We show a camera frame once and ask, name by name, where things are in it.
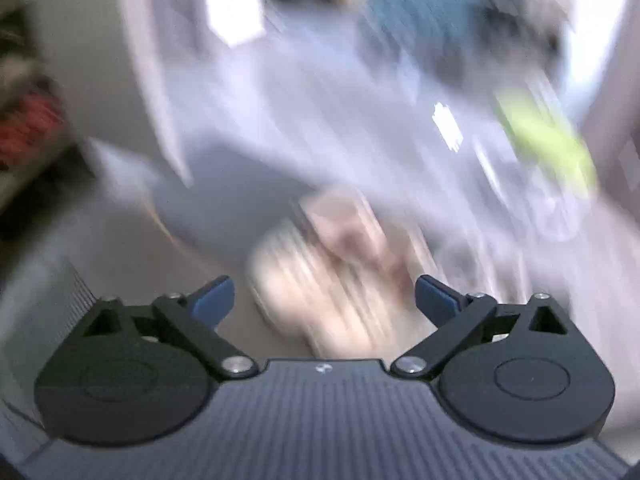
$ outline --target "floor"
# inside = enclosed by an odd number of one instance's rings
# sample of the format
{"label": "floor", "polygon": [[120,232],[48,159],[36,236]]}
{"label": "floor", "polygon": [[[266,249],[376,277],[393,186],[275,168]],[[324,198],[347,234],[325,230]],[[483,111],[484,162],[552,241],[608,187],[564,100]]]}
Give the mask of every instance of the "floor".
{"label": "floor", "polygon": [[[186,152],[225,143],[311,185],[356,186],[374,202],[419,218],[434,243],[473,246],[490,254],[497,269],[522,254],[532,286],[571,308],[612,370],[618,396],[606,440],[637,460],[630,435],[640,424],[640,346],[637,325],[621,322],[638,317],[637,227],[605,199],[591,203],[577,233],[565,240],[550,240],[535,222],[514,220],[487,191],[478,164],[478,146],[497,158],[510,151],[486,106],[486,87],[479,85],[469,99],[433,78],[417,84],[411,67],[373,77],[359,61],[348,20],[319,13],[311,27],[289,23],[287,34],[222,51],[215,61],[183,59],[167,67]],[[457,152],[434,127],[436,103],[449,106],[458,122],[463,142]],[[184,240],[167,229],[152,200],[166,177],[121,153],[101,148],[92,154],[100,179],[68,187],[53,213],[9,240],[13,270],[0,298],[0,312],[8,316],[0,320],[3,330],[15,321],[7,313],[33,302],[33,276],[55,273],[66,260],[95,296],[117,295],[132,304],[229,274],[239,284],[238,297],[221,335],[260,361],[309,355],[304,344],[265,325],[244,286],[242,266],[199,245],[197,237]],[[15,453],[24,458],[23,450]]]}

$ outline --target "black object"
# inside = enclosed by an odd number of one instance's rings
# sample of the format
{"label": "black object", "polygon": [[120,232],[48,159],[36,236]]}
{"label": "black object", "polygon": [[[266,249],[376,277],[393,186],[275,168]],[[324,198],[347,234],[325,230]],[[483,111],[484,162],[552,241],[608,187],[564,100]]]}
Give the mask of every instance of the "black object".
{"label": "black object", "polygon": [[[423,279],[444,301],[450,289]],[[190,316],[190,298],[98,302],[38,377],[36,403],[59,440],[26,474],[622,478],[628,466],[594,440],[613,381],[555,302],[455,300],[462,310],[405,354],[427,363],[413,373],[375,360],[271,360],[260,373],[255,364],[230,372],[225,358],[242,352]]]}

